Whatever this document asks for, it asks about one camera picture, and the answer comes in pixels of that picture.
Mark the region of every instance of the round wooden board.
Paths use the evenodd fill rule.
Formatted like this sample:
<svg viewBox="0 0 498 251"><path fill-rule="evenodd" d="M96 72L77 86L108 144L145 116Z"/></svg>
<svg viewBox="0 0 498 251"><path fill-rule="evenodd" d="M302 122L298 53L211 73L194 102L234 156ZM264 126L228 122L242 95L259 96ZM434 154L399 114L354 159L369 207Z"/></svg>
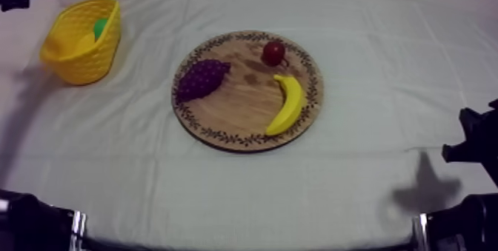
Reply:
<svg viewBox="0 0 498 251"><path fill-rule="evenodd" d="M261 62L263 47L275 40L285 45L287 68ZM180 78L192 64L209 58L231 64L222 85L209 96L176 104ZM279 83L273 80L276 73L298 79L306 105L290 129L266 136L266 127L285 100ZM310 55L293 41L259 31L227 33L200 44L180 64L172 89L173 110L191 135L217 149L238 153L271 150L294 140L318 116L322 100L322 76Z"/></svg>

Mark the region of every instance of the yellow banana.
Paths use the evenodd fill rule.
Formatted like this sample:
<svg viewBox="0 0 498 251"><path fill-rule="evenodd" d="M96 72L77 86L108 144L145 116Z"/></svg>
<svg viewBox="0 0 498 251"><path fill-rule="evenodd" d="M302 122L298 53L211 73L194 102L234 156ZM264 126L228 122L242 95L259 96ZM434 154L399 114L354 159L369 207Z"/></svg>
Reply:
<svg viewBox="0 0 498 251"><path fill-rule="evenodd" d="M305 92L296 78L274 75L285 91L285 102L280 112L266 128L266 135L273 136L283 133L297 121L305 104Z"/></svg>

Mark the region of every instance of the white tablecloth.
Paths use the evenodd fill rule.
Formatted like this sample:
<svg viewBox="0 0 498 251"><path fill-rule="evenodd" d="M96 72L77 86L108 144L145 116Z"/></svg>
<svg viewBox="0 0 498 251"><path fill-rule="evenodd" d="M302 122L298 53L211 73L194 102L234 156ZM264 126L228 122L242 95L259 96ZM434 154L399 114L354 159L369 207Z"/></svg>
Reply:
<svg viewBox="0 0 498 251"><path fill-rule="evenodd" d="M234 30L294 40L322 71L318 119L280 149L220 152L173 114L181 60ZM484 112L498 98L497 47L497 21L409 1L123 1L104 79L64 86L36 58L10 78L1 185L86 212L91 236L122 243L395 243L411 233L411 216L496 191L481 166L446 164L440 147L464 139L460 108Z"/></svg>

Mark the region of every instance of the yellow basket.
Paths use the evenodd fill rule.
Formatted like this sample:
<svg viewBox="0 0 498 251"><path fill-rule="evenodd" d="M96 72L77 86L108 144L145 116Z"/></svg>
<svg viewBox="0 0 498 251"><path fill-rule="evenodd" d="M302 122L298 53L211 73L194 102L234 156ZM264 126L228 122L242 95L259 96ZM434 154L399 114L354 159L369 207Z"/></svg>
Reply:
<svg viewBox="0 0 498 251"><path fill-rule="evenodd" d="M107 19L99 39L91 47L77 45L93 33L98 19ZM121 37L117 0L87 0L63 11L41 46L40 59L71 84L89 84L104 77L113 63Z"/></svg>

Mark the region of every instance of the purple grapes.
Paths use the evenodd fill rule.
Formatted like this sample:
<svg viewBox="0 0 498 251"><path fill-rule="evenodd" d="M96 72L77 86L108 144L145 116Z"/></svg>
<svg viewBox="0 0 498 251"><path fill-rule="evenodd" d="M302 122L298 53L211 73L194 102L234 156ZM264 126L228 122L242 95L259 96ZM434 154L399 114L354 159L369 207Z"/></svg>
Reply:
<svg viewBox="0 0 498 251"><path fill-rule="evenodd" d="M228 72L230 64L226 62L207 59L195 63L179 81L176 103L209 95L222 84Z"/></svg>

